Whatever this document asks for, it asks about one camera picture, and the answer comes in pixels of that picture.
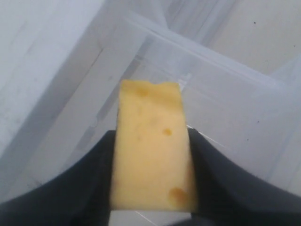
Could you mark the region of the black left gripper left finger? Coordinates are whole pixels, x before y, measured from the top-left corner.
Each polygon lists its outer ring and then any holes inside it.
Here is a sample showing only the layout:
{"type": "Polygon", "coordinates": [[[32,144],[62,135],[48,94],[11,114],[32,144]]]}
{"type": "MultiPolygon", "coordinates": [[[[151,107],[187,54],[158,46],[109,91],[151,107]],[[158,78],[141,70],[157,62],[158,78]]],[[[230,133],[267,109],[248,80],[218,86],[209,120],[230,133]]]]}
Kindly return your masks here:
{"type": "Polygon", "coordinates": [[[115,131],[56,178],[0,205],[2,226],[107,226],[115,131]]]}

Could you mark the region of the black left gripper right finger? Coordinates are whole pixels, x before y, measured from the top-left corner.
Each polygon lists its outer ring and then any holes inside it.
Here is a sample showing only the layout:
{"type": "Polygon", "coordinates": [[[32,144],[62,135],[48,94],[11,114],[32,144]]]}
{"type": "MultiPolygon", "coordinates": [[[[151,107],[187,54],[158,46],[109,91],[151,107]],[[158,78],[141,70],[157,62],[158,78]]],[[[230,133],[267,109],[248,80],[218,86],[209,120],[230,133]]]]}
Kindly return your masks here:
{"type": "Polygon", "coordinates": [[[219,226],[299,226],[301,198],[247,172],[189,129],[198,191],[195,216],[219,226]]]}

